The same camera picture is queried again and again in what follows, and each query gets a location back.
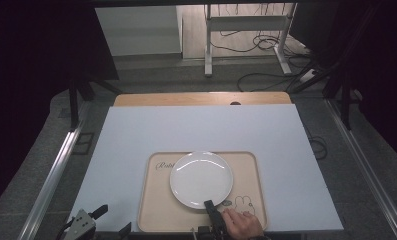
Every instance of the white table surface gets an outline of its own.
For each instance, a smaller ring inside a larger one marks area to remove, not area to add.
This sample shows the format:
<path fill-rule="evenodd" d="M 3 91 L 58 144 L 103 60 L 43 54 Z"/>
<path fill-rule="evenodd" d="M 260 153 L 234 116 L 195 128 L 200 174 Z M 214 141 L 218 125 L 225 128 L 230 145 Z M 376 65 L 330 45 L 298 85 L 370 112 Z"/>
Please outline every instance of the white table surface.
<path fill-rule="evenodd" d="M 140 231 L 150 156 L 199 150 L 256 156 L 265 231 L 343 229 L 294 104 L 111 107 L 70 216 L 108 204 L 97 231 Z"/>

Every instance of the white plate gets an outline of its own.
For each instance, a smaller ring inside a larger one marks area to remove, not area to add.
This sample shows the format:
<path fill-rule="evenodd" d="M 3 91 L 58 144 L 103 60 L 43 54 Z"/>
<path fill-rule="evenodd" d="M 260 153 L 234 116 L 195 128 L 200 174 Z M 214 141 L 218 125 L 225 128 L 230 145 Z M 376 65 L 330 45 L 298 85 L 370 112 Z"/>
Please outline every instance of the white plate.
<path fill-rule="evenodd" d="M 204 202 L 216 206 L 232 190 L 233 175 L 227 162 L 211 152 L 193 152 L 183 156 L 170 174 L 170 187 L 183 204 L 205 209 Z"/>

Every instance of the white wall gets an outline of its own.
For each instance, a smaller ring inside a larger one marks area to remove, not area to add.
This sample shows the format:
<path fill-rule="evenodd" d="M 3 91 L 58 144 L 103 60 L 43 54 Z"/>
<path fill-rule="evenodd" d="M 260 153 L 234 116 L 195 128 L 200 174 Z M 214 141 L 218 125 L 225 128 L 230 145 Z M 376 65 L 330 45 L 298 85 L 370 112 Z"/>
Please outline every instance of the white wall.
<path fill-rule="evenodd" d="M 113 56 L 181 52 L 176 6 L 95 11 Z"/>

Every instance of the hand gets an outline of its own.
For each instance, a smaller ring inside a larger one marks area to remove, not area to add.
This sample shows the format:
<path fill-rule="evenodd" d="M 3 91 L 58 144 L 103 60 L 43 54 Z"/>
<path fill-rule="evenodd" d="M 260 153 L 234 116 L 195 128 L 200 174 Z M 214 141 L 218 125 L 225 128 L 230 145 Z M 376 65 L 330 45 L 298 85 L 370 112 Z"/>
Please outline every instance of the hand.
<path fill-rule="evenodd" d="M 249 212 L 238 213 L 234 209 L 225 208 L 222 212 L 227 233 L 236 240 L 244 240 L 256 236 L 264 236 L 258 218 Z"/>

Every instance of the beige placemat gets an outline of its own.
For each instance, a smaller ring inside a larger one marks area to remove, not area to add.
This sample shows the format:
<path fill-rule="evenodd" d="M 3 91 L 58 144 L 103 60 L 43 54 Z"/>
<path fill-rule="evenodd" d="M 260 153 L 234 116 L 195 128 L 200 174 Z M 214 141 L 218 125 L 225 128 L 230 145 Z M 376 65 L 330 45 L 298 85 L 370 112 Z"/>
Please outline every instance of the beige placemat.
<path fill-rule="evenodd" d="M 257 216 L 264 229 L 268 221 L 254 155 L 249 152 L 215 153 L 227 161 L 233 173 L 232 191 L 217 209 L 223 211 L 228 207 L 239 212 L 249 211 Z M 191 228 L 211 224 L 205 209 L 192 209 L 183 205 L 171 191 L 171 170 L 186 154 L 188 153 L 166 152 L 150 157 L 138 216 L 138 225 L 142 231 L 189 232 Z"/>

